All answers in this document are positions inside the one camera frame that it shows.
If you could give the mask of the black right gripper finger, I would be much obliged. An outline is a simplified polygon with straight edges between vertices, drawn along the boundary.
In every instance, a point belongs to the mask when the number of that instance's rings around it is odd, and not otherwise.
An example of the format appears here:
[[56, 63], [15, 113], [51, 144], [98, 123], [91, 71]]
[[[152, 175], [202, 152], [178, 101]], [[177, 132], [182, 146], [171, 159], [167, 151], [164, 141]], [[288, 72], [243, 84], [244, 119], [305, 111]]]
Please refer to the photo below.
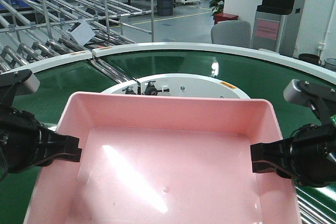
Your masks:
[[289, 140], [279, 140], [272, 143], [257, 143], [250, 146], [251, 161], [266, 163], [288, 163], [293, 160]]
[[271, 164], [265, 162], [252, 162], [252, 170], [254, 173], [276, 173], [278, 176], [282, 178], [292, 179], [292, 176]]

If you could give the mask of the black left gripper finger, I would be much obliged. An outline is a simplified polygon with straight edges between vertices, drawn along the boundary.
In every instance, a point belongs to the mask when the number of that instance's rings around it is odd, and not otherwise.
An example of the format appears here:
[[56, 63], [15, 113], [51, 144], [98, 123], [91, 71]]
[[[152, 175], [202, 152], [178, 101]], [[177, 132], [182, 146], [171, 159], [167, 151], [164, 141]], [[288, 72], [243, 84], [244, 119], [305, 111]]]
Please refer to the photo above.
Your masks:
[[82, 149], [77, 148], [73, 154], [59, 154], [56, 157], [47, 159], [46, 161], [39, 164], [40, 167], [49, 166], [54, 160], [68, 161], [68, 162], [80, 162]]
[[70, 135], [61, 135], [45, 127], [40, 127], [39, 147], [45, 153], [78, 153], [79, 139]]

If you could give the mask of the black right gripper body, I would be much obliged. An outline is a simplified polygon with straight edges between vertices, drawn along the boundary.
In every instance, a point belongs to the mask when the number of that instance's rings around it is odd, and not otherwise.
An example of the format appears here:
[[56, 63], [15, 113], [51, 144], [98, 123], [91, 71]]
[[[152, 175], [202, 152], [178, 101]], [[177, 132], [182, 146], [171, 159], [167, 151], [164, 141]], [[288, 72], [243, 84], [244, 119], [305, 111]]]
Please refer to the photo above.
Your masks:
[[307, 124], [291, 134], [290, 174], [297, 185], [325, 187], [335, 182], [335, 126]]

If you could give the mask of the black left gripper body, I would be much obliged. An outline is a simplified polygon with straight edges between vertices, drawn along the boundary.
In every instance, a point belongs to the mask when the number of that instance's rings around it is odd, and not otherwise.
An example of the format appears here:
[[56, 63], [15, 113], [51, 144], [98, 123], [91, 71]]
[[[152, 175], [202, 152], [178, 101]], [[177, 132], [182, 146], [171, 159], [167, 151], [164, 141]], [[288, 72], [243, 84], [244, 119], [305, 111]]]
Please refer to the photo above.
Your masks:
[[1, 180], [42, 164], [40, 127], [32, 113], [1, 105]]

